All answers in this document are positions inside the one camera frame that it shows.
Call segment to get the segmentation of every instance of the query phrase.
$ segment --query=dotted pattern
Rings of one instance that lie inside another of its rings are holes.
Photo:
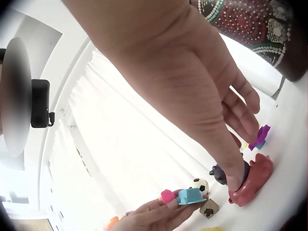
[[[198,0],[198,10],[220,33],[250,48],[274,67],[290,41],[290,10],[277,0]]]

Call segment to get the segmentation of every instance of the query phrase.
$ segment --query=black camera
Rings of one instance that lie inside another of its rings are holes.
[[[49,112],[50,83],[45,79],[32,79],[31,127],[46,128],[54,125],[55,113]]]

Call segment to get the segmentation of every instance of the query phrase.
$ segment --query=soccer ball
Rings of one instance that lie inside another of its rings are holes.
[[[202,195],[207,195],[209,193],[209,184],[203,179],[194,179],[189,188],[199,188]]]

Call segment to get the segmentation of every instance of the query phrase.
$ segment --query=light blue toy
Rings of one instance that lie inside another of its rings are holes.
[[[189,188],[179,191],[176,200],[179,205],[190,205],[206,201],[206,199],[202,197],[199,188]]]
[[[256,146],[256,148],[260,150],[260,149],[263,147],[263,145],[264,145],[264,144],[265,144],[265,140],[263,141],[263,143],[262,143],[262,144],[257,145],[257,146]]]

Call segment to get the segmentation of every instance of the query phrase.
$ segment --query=wooden cube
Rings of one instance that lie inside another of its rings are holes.
[[[208,199],[206,203],[200,208],[200,213],[207,219],[210,219],[219,210],[218,204],[216,204],[212,199]]]

